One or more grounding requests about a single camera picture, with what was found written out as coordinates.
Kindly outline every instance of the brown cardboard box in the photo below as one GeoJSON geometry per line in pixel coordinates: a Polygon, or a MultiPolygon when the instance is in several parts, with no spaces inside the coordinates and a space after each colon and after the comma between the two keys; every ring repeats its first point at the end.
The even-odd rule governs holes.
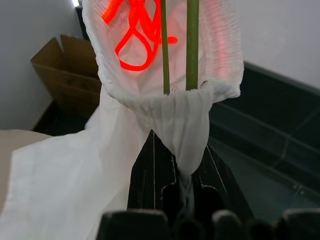
{"type": "Polygon", "coordinates": [[[89,117],[100,101],[101,82],[96,55],[87,40],[61,35],[63,50],[56,38],[31,60],[60,109],[89,117]]]}

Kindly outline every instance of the red elastic cord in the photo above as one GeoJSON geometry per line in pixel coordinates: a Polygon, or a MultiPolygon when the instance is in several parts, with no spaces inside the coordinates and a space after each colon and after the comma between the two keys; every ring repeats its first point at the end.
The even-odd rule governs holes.
{"type": "MultiPolygon", "coordinates": [[[[117,11],[123,0],[111,0],[109,7],[106,12],[102,15],[103,20],[106,24],[109,24],[116,16],[117,11]]],[[[159,45],[162,44],[161,39],[161,2],[160,0],[154,0],[155,2],[155,13],[153,20],[151,20],[147,10],[145,9],[145,0],[130,0],[130,13],[129,13],[129,30],[124,35],[122,40],[118,43],[115,48],[115,53],[119,57],[121,49],[127,44],[132,36],[136,36],[144,45],[147,57],[143,65],[131,65],[121,59],[120,66],[129,71],[140,72],[147,69],[152,62],[155,60],[159,45]],[[151,48],[148,40],[137,30],[137,24],[140,22],[142,31],[146,37],[153,42],[153,49],[151,48]]],[[[176,44],[178,39],[176,37],[168,37],[169,44],[176,44]]]]}

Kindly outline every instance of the floor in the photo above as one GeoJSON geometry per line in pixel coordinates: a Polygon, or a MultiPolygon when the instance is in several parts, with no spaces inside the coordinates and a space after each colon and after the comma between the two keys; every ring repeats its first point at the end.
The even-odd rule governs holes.
{"type": "MultiPolygon", "coordinates": [[[[59,111],[45,133],[51,136],[77,133],[85,128],[87,120],[59,111]]],[[[286,209],[320,208],[317,193],[214,138],[208,143],[231,168],[255,218],[273,222],[286,209]]]]}

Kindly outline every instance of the beige surface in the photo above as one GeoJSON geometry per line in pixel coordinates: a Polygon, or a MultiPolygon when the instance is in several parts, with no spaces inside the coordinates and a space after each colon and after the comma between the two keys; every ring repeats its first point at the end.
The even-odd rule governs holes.
{"type": "Polygon", "coordinates": [[[23,130],[0,130],[0,214],[6,200],[11,153],[14,150],[48,139],[51,136],[23,130]]]}

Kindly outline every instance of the green stem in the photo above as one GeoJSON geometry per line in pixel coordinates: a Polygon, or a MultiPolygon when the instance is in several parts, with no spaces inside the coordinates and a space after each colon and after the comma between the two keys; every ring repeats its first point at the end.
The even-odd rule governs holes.
{"type": "Polygon", "coordinates": [[[186,86],[198,88],[199,0],[187,0],[186,10],[186,86]]]}
{"type": "Polygon", "coordinates": [[[170,94],[169,51],[167,34],[166,0],[161,0],[161,38],[163,58],[163,94],[170,94]]]}

